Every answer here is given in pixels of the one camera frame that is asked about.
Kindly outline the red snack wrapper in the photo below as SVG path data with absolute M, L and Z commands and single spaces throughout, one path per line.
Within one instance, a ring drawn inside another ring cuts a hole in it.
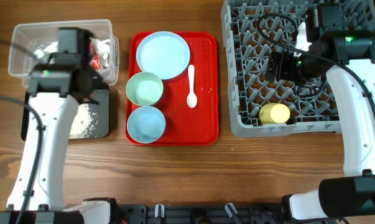
M 101 70 L 100 57 L 96 54 L 93 41 L 90 40 L 90 66 L 95 70 Z

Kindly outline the white rice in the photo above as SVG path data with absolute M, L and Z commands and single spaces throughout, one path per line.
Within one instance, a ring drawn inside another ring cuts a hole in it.
M 90 137 L 98 123 L 97 119 L 98 113 L 93 111 L 88 104 L 80 105 L 73 120 L 69 138 L 83 139 Z

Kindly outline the yellow plastic cup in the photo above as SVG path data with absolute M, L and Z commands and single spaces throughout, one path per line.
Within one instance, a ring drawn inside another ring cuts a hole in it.
M 286 123 L 290 118 L 290 110 L 281 103 L 268 103 L 259 112 L 263 124 Z

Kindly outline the green bowl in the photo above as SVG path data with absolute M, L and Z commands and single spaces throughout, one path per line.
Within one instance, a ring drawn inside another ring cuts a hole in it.
M 163 92 L 162 80 L 151 72 L 139 72 L 133 75 L 126 84 L 126 95 L 137 106 L 156 104 Z

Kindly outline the light blue bowl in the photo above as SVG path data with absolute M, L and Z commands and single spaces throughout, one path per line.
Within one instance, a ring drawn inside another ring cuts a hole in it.
M 127 119 L 127 131 L 138 143 L 149 144 L 158 140 L 165 132 L 166 120 L 163 113 L 153 106 L 135 109 Z

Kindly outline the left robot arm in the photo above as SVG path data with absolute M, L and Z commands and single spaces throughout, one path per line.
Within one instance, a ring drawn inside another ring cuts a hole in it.
M 90 65 L 93 34 L 77 27 L 58 31 L 58 50 L 28 76 L 28 102 L 0 100 L 29 111 L 24 152 L 16 183 L 0 211 L 0 223 L 111 223 L 110 201 L 93 199 L 65 208 L 63 170 L 72 122 L 102 77 Z

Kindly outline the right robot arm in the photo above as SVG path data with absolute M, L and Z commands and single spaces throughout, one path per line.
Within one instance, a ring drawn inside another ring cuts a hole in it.
M 271 53 L 265 78 L 302 87 L 321 78 L 335 97 L 345 150 L 344 176 L 316 190 L 286 195 L 295 222 L 375 215 L 375 40 L 369 30 L 345 29 L 341 6 L 320 3 L 306 12 L 308 50 L 281 45 Z

